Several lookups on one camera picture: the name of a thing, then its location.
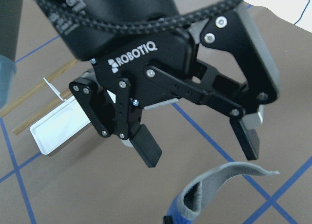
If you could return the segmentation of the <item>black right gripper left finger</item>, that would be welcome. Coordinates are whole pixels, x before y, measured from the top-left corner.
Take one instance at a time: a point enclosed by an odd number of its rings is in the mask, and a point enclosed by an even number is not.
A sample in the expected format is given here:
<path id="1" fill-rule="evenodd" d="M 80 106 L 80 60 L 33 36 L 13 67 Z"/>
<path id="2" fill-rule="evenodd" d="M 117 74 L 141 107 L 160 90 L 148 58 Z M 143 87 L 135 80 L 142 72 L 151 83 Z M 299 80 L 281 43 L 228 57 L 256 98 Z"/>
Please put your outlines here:
<path id="1" fill-rule="evenodd" d="M 101 137 L 116 135 L 128 141 L 138 152 L 149 168 L 154 168 L 162 150 L 147 129 L 141 124 L 142 109 L 131 101 L 131 83 L 127 78 L 113 81 L 116 95 L 113 101 L 105 88 L 91 78 L 92 73 L 85 73 L 69 84 L 69 89 L 82 107 L 84 113 Z"/>

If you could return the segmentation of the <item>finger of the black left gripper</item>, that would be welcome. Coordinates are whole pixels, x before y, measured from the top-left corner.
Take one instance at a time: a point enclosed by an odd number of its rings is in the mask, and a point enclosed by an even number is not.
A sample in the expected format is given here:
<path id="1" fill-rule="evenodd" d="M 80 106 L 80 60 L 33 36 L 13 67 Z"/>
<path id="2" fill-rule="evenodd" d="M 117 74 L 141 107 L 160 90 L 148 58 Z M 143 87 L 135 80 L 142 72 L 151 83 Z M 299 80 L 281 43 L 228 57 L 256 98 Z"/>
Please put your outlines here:
<path id="1" fill-rule="evenodd" d="M 194 26 L 192 33 L 196 43 L 233 55 L 246 81 L 234 81 L 202 61 L 193 65 L 199 83 L 154 65 L 145 68 L 145 76 L 172 94 L 228 116 L 246 158 L 256 160 L 259 138 L 255 128 L 262 122 L 263 106 L 276 101 L 280 89 L 278 69 L 261 34 L 243 4 Z"/>

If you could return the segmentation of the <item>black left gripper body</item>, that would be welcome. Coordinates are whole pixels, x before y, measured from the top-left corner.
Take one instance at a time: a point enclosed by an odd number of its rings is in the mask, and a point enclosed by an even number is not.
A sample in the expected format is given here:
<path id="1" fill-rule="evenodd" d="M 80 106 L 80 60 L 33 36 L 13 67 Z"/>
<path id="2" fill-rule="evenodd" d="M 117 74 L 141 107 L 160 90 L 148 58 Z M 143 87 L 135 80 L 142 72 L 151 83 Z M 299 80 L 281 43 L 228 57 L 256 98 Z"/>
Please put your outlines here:
<path id="1" fill-rule="evenodd" d="M 95 59 L 98 83 L 112 93 L 117 79 L 127 78 L 131 97 L 144 109 L 185 98 L 207 105 L 210 96 L 190 85 L 191 68 L 196 65 L 198 47 L 184 28 L 149 35 L 118 35 L 87 27 L 63 15 L 69 10 L 113 22 L 163 20 L 178 14 L 174 0 L 35 0 L 68 46 L 74 57 Z"/>

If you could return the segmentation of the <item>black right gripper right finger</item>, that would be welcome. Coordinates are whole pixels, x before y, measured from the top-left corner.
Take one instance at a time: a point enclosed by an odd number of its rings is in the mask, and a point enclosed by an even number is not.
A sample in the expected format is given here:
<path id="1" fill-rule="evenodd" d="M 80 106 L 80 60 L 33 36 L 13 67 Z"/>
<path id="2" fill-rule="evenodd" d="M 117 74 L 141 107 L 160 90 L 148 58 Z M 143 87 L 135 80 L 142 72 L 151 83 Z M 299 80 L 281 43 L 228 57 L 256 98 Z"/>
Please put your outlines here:
<path id="1" fill-rule="evenodd" d="M 171 216 L 164 216 L 163 217 L 163 224 L 172 224 L 172 217 Z"/>

